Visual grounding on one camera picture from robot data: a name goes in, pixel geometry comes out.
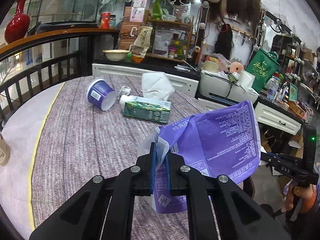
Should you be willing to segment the purple plastic snack bag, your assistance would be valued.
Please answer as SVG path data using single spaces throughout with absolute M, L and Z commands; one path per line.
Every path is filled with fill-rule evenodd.
M 145 200 L 157 213 L 187 209 L 186 197 L 173 197 L 168 190 L 168 151 L 181 155 L 186 165 L 204 176 L 224 174 L 236 184 L 251 176 L 260 163 L 260 132 L 250 101 L 156 127 L 139 146 L 138 155 L 148 154 L 152 143 L 156 145 L 154 189 Z

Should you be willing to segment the white face mask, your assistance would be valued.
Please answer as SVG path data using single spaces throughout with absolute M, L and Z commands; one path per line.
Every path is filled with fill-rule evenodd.
M 141 90 L 145 98 L 162 101 L 167 101 L 175 92 L 174 86 L 164 72 L 144 73 Z

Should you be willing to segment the white right desk drawer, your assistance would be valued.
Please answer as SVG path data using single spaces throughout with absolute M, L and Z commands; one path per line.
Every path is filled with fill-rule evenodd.
M 257 122 L 296 135 L 302 124 L 260 102 L 254 108 Z

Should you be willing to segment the purple woven tablecloth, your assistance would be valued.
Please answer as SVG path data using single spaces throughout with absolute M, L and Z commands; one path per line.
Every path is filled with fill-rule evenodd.
M 86 100 L 96 76 L 67 81 L 60 90 L 35 154 L 31 204 L 37 228 L 95 175 L 116 176 L 136 163 L 137 149 L 159 124 L 123 117 L 117 101 L 101 111 Z M 125 85 L 142 96 L 141 78 L 107 75 L 115 90 Z M 176 90 L 169 123 L 207 112 L 197 99 Z M 135 198 L 131 239 L 189 239 L 187 212 L 160 214 L 143 197 Z

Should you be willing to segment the clear water bottle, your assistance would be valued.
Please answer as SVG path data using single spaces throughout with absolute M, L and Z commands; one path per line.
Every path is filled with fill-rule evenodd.
M 267 93 L 268 100 L 270 100 L 270 101 L 274 100 L 274 97 L 276 95 L 278 87 L 279 87 L 278 78 L 277 77 L 272 77 L 272 79 L 270 81 L 270 85 L 269 85 L 269 90 L 268 90 L 268 93 Z

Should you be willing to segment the green drink carton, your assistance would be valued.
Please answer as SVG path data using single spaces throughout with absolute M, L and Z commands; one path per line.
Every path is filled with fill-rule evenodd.
M 167 124 L 169 121 L 171 102 L 134 95 L 122 95 L 119 103 L 123 116 Z

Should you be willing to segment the green shopping bag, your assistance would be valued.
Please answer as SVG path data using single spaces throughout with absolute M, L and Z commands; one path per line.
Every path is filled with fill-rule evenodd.
M 274 72 L 279 70 L 277 59 L 277 54 L 273 51 L 268 53 L 260 48 L 246 67 L 245 71 L 255 76 L 252 88 L 257 93 L 261 92 Z

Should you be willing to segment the purple yogurt cup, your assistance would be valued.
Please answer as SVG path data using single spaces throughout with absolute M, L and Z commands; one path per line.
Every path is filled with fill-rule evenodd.
M 86 100 L 88 103 L 98 107 L 102 111 L 109 110 L 118 97 L 118 92 L 107 84 L 102 77 L 97 77 L 88 86 Z

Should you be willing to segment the white printer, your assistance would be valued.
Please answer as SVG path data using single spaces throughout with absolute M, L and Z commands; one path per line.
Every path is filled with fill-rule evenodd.
M 199 93 L 210 99 L 222 99 L 232 102 L 249 100 L 255 103 L 259 94 L 253 88 L 245 88 L 238 82 L 232 84 L 228 75 L 223 72 L 212 73 L 206 70 L 200 72 Z

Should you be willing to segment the white long cabinet drawer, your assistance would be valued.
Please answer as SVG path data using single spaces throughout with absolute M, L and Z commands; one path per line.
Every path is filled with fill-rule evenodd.
M 168 74 L 163 70 L 146 70 L 142 68 L 117 66 L 111 64 L 94 63 L 92 65 L 92 73 L 94 76 L 123 75 L 131 77 L 141 77 L 142 79 L 145 79 L 145 77 L 147 77 L 148 85 L 152 85 L 160 77 L 165 75 L 176 90 L 179 90 L 193 98 L 196 95 L 200 83 L 199 80 L 179 76 L 178 74 Z

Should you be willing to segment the cream bowl on counter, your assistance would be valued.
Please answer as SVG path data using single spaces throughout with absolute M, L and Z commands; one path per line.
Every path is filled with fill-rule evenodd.
M 122 61 L 127 57 L 129 51 L 112 49 L 112 50 L 103 50 L 103 53 L 106 55 L 109 61 Z

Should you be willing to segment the wooden shelf rack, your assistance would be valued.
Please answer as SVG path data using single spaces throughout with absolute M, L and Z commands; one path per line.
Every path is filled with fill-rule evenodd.
M 150 48 L 146 55 L 156 59 L 183 62 L 188 59 L 194 19 L 185 23 L 171 15 L 153 19 L 148 14 L 145 25 L 152 28 Z

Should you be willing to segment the red tin can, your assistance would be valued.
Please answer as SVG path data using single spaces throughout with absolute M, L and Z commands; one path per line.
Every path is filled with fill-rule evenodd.
M 109 29 L 110 28 L 110 12 L 103 12 L 101 14 L 100 28 L 101 29 Z

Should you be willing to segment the red ceramic vase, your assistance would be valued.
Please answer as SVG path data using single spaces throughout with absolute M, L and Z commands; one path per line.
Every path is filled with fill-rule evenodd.
M 28 31 L 30 18 L 24 13 L 26 0 L 17 0 L 16 12 L 13 19 L 7 24 L 4 31 L 4 38 L 7 44 L 24 38 Z

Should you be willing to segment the glass terrarium cage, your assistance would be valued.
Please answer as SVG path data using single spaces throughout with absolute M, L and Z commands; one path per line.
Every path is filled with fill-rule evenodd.
M 97 23 L 100 0 L 29 0 L 28 32 L 40 24 L 93 24 Z

